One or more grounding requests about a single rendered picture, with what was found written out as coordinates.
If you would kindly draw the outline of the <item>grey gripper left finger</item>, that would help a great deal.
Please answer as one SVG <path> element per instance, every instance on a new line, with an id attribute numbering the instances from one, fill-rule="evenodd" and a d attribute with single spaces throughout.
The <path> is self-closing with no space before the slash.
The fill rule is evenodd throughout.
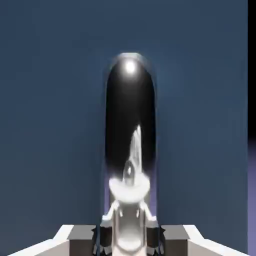
<path id="1" fill-rule="evenodd" d="M 97 256 L 97 227 L 64 224 L 52 239 L 7 256 Z"/>

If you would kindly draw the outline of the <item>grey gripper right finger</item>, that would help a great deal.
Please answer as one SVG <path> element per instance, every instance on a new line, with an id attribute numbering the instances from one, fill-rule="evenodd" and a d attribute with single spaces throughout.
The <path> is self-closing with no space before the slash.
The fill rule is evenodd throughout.
<path id="1" fill-rule="evenodd" d="M 204 238 L 195 225 L 162 225 L 159 232 L 161 256 L 249 256 Z"/>

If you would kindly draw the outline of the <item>blue painted cabinet door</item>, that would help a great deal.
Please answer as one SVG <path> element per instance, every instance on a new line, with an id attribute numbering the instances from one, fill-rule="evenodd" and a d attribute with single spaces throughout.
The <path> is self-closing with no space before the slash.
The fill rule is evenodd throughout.
<path id="1" fill-rule="evenodd" d="M 0 256 L 101 217 L 104 74 L 157 79 L 158 220 L 247 251 L 247 0 L 0 0 Z"/>

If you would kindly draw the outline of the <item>shiny dark curved metal handle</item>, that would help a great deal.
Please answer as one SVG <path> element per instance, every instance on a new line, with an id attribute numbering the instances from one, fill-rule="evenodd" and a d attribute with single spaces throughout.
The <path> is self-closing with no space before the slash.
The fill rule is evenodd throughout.
<path id="1" fill-rule="evenodd" d="M 157 110 L 152 68 L 123 52 L 104 84 L 103 209 L 99 256 L 156 256 Z"/>

